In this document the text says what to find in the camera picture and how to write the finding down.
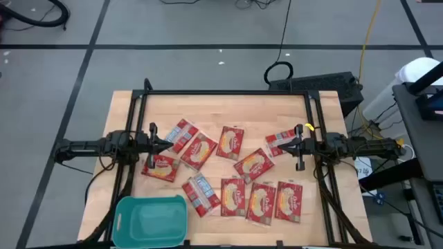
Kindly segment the black desk crossbar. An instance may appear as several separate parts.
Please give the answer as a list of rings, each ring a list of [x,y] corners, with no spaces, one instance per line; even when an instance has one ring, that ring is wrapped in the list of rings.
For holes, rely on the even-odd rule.
[[[359,180],[361,192],[370,192],[372,190],[409,180],[411,178],[420,178],[423,171],[419,161],[414,158],[407,160],[388,169],[371,174]]]

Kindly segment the black aluminium table frame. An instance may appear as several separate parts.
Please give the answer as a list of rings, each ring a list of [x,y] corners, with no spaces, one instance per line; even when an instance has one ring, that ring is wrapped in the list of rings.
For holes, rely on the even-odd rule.
[[[187,118],[207,136],[218,140],[224,125],[238,125],[246,130],[241,158],[264,145],[264,137],[293,128],[297,123],[306,123],[307,114],[302,95],[272,93],[270,91],[161,91],[154,90],[147,97],[143,130],[150,122],[159,128],[164,138],[181,119]],[[107,114],[103,134],[124,129],[132,91],[114,91]],[[321,91],[320,103],[323,108],[327,131],[346,133],[338,101],[333,91]],[[182,195],[188,204],[188,233],[186,239],[191,246],[326,246],[328,244],[323,203],[317,180],[314,178],[314,159],[305,160],[305,171],[295,170],[296,158],[283,154],[273,158],[275,167],[257,178],[258,181],[277,183],[293,179],[303,186],[302,217],[300,223],[291,223],[273,218],[270,226],[245,221],[241,217],[222,217],[217,207],[205,217],[199,217],[190,204],[181,185],[196,173],[183,165],[178,170],[174,183],[141,175],[142,163],[136,164],[132,187],[135,197],[163,197]],[[237,175],[234,162],[215,156],[208,159],[201,168],[215,193],[221,194],[221,179]],[[89,189],[78,239],[85,239],[102,221],[108,211],[114,190],[118,169],[102,173]],[[346,163],[334,166],[336,186],[341,198],[341,207],[362,237],[372,240],[363,197],[358,187],[358,178],[352,167]]]

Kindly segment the teal plastic basket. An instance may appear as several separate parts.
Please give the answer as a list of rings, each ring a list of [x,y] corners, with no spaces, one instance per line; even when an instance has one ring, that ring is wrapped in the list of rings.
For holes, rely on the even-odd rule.
[[[188,206],[180,196],[134,198],[118,202],[112,230],[117,248],[170,248],[183,243],[188,231]]]

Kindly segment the black keyboard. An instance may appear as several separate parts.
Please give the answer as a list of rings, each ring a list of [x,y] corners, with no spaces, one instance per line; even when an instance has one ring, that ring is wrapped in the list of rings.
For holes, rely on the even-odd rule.
[[[443,185],[431,183],[430,192],[438,219],[443,225]]]

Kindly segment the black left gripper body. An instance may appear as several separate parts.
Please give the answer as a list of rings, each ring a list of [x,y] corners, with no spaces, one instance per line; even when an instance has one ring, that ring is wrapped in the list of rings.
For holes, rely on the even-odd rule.
[[[134,137],[134,149],[136,153],[148,153],[147,156],[147,166],[150,169],[155,168],[154,154],[157,154],[158,143],[156,141],[157,137],[157,126],[154,122],[149,124],[149,133],[145,133],[141,128],[136,128]]]

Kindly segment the grey desk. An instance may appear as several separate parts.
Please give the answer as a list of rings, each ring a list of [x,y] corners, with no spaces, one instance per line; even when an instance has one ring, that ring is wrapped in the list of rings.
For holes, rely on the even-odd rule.
[[[443,122],[423,120],[416,105],[417,97],[403,84],[393,86],[392,90],[423,173],[422,177],[410,180],[422,221],[443,235],[443,224],[431,195],[432,182],[443,184]],[[432,249],[443,249],[443,237],[432,232],[427,236]]]

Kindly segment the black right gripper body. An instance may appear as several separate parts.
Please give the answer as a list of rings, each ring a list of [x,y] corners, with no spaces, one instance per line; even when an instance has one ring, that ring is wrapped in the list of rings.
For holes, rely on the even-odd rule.
[[[295,127],[296,132],[296,156],[298,157],[298,162],[296,163],[296,170],[305,170],[305,162],[303,160],[304,155],[314,155],[316,149],[316,140],[314,138],[303,138],[303,126],[297,124]]]

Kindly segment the black computer case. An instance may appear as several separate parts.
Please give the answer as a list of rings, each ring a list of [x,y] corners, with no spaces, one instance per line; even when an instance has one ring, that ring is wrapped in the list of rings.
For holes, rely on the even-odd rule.
[[[364,100],[357,84],[357,78],[350,71],[330,73],[307,77],[296,77],[290,80],[271,81],[269,90],[274,91],[336,91],[343,117],[346,118]]]

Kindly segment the white bin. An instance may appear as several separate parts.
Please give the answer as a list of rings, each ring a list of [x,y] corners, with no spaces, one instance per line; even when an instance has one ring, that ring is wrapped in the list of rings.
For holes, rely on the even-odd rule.
[[[371,125],[387,129],[392,123],[400,121],[399,108],[394,100],[393,86],[404,82],[416,82],[440,62],[429,57],[417,58],[404,65],[395,73],[393,81],[383,88],[380,94],[363,110],[363,116]]]

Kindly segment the white paper sheet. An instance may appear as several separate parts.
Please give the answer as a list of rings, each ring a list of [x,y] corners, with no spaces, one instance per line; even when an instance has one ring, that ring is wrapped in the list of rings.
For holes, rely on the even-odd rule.
[[[358,179],[365,178],[372,173],[371,161],[367,157],[356,157],[354,166],[358,172]]]

